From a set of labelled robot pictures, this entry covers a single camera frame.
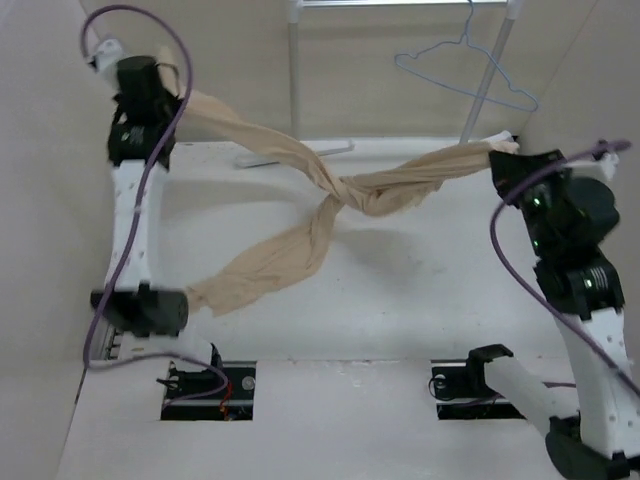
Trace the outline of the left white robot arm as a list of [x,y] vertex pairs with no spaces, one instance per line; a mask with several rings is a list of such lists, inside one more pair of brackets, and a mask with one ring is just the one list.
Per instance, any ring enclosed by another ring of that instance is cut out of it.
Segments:
[[120,364],[169,358],[206,399],[229,383],[216,347],[197,338],[185,293],[160,272],[161,200],[187,98],[163,83],[153,56],[94,54],[90,66],[115,89],[107,140],[114,186],[112,257],[105,284],[90,294],[96,321],[122,333]]

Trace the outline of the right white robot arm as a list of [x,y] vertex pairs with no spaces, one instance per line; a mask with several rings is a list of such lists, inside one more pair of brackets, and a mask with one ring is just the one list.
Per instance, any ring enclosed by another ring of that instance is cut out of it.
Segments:
[[507,347],[468,354],[464,384],[494,391],[542,435],[549,459],[567,479],[627,479],[639,470],[639,388],[624,341],[625,299],[601,243],[618,225],[604,179],[572,172],[557,151],[489,156],[501,206],[523,217],[537,261],[527,291],[555,319],[578,401],[557,399]]

